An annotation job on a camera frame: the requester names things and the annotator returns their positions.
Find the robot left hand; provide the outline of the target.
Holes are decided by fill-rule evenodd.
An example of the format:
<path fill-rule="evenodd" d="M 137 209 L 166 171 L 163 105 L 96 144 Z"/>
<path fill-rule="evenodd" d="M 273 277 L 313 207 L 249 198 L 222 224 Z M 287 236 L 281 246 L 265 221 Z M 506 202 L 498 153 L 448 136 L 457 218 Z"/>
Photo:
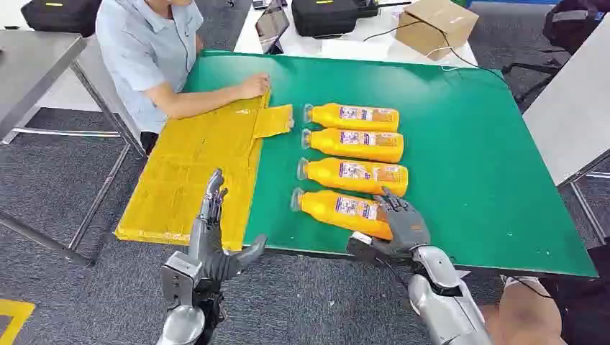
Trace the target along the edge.
<path fill-rule="evenodd" d="M 228 189 L 223 184 L 222 170 L 217 168 L 209 178 L 200 211 L 194 219 L 188 250 L 190 257 L 202 263 L 202 276 L 217 282 L 236 277 L 259 259 L 268 240 L 265 234 L 260 234 L 248 248 L 234 254 L 224 252 L 220 221 Z"/>

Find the person's right hand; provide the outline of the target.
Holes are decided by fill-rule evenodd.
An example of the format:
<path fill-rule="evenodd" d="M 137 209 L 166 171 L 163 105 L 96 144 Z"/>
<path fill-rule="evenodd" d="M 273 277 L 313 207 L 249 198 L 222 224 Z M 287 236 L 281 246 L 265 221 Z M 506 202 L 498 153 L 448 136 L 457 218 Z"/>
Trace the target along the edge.
<path fill-rule="evenodd" d="M 262 96 L 270 90 L 270 76 L 267 73 L 252 75 L 238 85 L 238 99 Z"/>

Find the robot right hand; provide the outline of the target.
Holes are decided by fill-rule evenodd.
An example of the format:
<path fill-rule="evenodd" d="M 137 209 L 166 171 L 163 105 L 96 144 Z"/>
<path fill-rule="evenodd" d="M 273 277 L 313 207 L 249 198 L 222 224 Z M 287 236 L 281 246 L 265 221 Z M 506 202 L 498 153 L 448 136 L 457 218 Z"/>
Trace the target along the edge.
<path fill-rule="evenodd" d="M 385 240 L 355 231 L 347 240 L 346 252 L 372 265 L 408 262 L 414 248 L 430 243 L 429 230 L 420 212 L 408 201 L 387 187 L 382 191 L 383 195 L 377 195 L 375 200 L 387 218 L 392 238 Z"/>

